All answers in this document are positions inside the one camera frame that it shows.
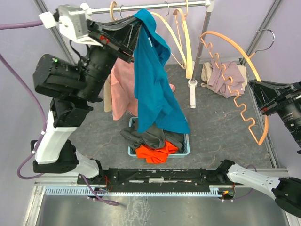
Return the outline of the pink t shirt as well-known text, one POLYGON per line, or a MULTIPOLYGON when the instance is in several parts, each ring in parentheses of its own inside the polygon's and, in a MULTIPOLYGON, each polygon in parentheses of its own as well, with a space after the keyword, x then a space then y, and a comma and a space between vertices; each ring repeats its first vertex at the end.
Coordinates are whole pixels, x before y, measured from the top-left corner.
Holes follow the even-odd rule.
POLYGON ((112 119, 119 120, 125 112, 137 116, 138 101, 134 95, 134 64, 117 59, 110 73, 112 119))

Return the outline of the white hanger of grey shirt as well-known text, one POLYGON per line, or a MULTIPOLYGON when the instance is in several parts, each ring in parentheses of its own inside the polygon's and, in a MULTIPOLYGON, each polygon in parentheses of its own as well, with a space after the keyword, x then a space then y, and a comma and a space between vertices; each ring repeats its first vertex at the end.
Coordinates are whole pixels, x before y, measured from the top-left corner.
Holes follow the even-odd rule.
POLYGON ((153 16, 158 17, 163 22, 163 24, 165 25, 165 27, 167 28, 167 30, 171 34, 173 40, 175 41, 176 46, 177 46, 177 48, 178 48, 178 50, 181 54, 182 62, 180 63, 177 60, 177 58, 173 55, 173 53, 171 53, 171 55, 176 60, 176 62, 181 66, 182 69, 188 69, 188 66, 189 66, 188 61, 191 60, 191 45, 190 45, 188 27, 187 27, 187 23, 186 23, 186 17, 188 15, 189 2, 187 0, 185 2, 186 2, 186 13, 184 13, 183 10, 180 9, 180 8, 177 8, 173 12, 173 15, 175 16, 175 22, 176 22, 178 37, 176 37, 173 29, 171 28, 171 26, 167 22, 167 16, 170 14, 170 6, 169 6, 169 3, 167 1, 165 1, 165 3, 167 4, 167 7, 168 7, 168 13, 166 14, 165 19, 161 15, 159 15, 158 13, 151 12, 151 14, 153 16), (181 35, 180 35, 180 29, 179 29, 179 23, 178 23, 178 14, 181 14, 181 17, 182 17, 181 18, 181 24, 182 24, 183 33, 185 35, 186 55, 184 55, 184 51, 183 51, 183 47, 182 47, 182 41, 181 41, 181 35))

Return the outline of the blue t shirt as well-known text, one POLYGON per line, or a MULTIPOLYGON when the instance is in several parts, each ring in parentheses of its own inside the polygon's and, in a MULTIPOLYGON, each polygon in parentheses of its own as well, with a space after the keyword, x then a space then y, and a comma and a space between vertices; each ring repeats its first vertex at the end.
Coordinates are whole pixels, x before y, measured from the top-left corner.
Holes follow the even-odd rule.
POLYGON ((135 98, 138 100, 138 132, 152 125, 159 129, 189 134, 190 127, 170 87, 164 66, 171 50, 156 33, 156 21, 146 9, 134 14, 142 26, 134 50, 135 98))

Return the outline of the dark grey t shirt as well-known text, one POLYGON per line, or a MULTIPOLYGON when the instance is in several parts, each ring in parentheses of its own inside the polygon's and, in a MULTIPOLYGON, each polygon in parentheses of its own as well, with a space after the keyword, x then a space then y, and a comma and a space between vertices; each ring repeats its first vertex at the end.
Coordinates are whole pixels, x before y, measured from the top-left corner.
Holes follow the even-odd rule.
POLYGON ((141 145, 147 145, 152 149, 160 149, 165 146, 166 141, 181 150, 184 144, 184 134, 159 129, 156 124, 140 133, 138 132, 138 121, 134 121, 131 127, 122 129, 120 134, 133 150, 141 145))

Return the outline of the orange t shirt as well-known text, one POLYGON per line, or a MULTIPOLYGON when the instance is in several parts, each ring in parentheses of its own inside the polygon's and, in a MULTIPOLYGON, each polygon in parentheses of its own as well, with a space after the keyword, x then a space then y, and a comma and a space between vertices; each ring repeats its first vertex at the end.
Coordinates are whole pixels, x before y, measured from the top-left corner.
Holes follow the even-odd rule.
POLYGON ((138 159, 145 159, 147 164, 162 164, 165 163, 169 155, 175 154, 179 148, 174 146, 169 141, 165 141, 162 148, 151 148, 148 145, 141 145, 135 150, 138 159))

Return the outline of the beige plastic hanger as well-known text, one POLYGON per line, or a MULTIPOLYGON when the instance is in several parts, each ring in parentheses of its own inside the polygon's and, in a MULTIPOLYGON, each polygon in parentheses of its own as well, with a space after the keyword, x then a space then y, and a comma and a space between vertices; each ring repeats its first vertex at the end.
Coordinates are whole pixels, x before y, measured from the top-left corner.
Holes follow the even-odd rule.
POLYGON ((186 44, 186 55, 182 56, 182 62, 180 63, 179 60, 176 59, 174 55, 173 58, 176 60, 176 62, 182 67, 182 69, 186 70, 185 77, 186 79, 191 79, 193 74, 193 60, 192 60, 192 49, 191 49, 191 43, 190 43, 190 36, 188 31, 188 26, 186 22, 186 17, 188 16, 189 11, 189 2, 186 0, 186 12, 184 13, 182 9, 177 8, 174 12, 174 18, 176 22, 176 28, 178 33, 178 42, 180 44, 179 52, 183 52, 183 46, 181 41, 181 35, 180 35, 180 24, 182 26, 183 35, 185 36, 185 44, 186 44))

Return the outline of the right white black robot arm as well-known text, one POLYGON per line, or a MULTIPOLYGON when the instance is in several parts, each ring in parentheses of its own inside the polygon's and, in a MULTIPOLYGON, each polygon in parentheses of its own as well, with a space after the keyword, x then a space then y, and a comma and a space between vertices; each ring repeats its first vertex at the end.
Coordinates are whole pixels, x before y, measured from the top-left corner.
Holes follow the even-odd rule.
MULTIPOLYGON (((265 116, 277 113, 299 145, 301 143, 301 84, 275 83, 251 80, 249 85, 257 106, 265 116)), ((301 181, 298 178, 279 178, 248 170, 230 160, 224 160, 217 168, 216 180, 221 184, 231 181, 243 184, 271 197, 284 211, 301 216, 301 181)))

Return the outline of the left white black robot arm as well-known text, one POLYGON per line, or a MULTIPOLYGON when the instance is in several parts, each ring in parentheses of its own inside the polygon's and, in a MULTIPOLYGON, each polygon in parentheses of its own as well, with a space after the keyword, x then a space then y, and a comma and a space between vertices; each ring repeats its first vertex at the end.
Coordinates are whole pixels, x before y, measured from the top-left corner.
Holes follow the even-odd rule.
POLYGON ((36 148, 34 172, 76 172, 95 184, 103 181, 101 163, 80 154, 69 136, 93 110, 89 103, 102 101, 99 94, 117 59, 134 61, 142 24, 133 16, 109 23, 87 20, 92 44, 76 65, 51 54, 41 57, 33 74, 35 91, 52 100, 45 134, 31 143, 36 148))

